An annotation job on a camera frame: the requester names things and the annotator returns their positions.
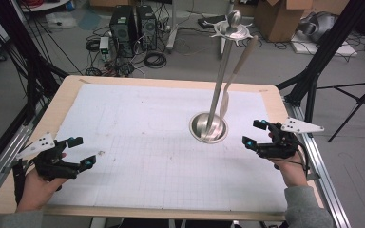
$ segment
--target person's arm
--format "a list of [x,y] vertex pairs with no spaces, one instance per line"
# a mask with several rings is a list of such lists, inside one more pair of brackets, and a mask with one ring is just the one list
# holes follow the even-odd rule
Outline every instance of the person's arm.
[[318,206],[314,189],[307,184],[298,153],[287,160],[270,160],[279,167],[287,201],[286,221],[290,228],[334,227],[331,215]]
[[16,213],[7,215],[3,220],[4,228],[40,228],[43,220],[41,208],[67,179],[54,179],[47,182],[38,176],[35,169],[26,175],[22,199],[17,205]]

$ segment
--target white grid paper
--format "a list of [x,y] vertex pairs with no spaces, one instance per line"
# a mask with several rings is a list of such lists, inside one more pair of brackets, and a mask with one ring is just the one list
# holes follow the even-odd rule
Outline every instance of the white grid paper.
[[284,183],[272,163],[241,143],[270,142],[252,126],[267,120],[258,93],[229,92],[223,142],[199,142],[189,121],[208,111],[213,91],[83,85],[57,135],[82,136],[67,162],[96,155],[94,167],[69,180],[51,204],[186,210],[283,212]]

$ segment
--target utensil handle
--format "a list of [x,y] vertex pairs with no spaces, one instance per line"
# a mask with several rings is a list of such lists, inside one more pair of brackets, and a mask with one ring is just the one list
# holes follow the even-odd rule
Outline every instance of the utensil handle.
[[239,70],[241,69],[242,65],[245,63],[245,60],[250,55],[251,51],[253,51],[254,47],[256,46],[256,43],[258,41],[258,36],[255,35],[253,39],[250,41],[250,44],[245,48],[245,50],[242,52],[242,55],[239,59],[239,61],[236,64],[236,67],[233,70],[233,74],[237,74]]

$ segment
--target table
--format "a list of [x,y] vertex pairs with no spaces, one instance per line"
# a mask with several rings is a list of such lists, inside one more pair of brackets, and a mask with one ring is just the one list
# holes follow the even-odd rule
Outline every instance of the table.
[[[46,132],[55,137],[68,111],[72,107],[79,89],[83,84],[120,85],[120,86],[150,86],[169,88],[197,88],[213,90],[214,83],[169,81],[129,78],[99,78],[86,76],[68,76],[49,105],[40,123],[38,123],[29,141],[36,141]],[[283,122],[287,112],[278,90],[272,85],[231,85],[232,91],[258,92],[264,100],[271,122]],[[13,195],[13,177],[10,173],[0,189],[0,214],[12,213],[15,210]],[[223,212],[223,211],[190,211],[190,210],[160,210],[139,208],[81,207],[48,205],[44,208],[46,214],[93,217],[121,218],[161,218],[161,219],[241,219],[241,220],[284,220],[283,212],[277,214]]]

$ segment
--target white triangular bracket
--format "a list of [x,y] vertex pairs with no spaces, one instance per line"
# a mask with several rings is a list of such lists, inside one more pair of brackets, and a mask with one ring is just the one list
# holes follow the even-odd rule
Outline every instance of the white triangular bracket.
[[297,119],[288,117],[285,123],[280,128],[282,131],[293,133],[311,133],[324,131],[324,127],[317,126],[311,123],[299,121]]
[[23,159],[26,156],[30,156],[36,153],[40,153],[55,147],[55,142],[52,139],[50,133],[43,135],[40,139],[33,142],[31,145],[26,147],[20,153],[16,155],[16,159]]

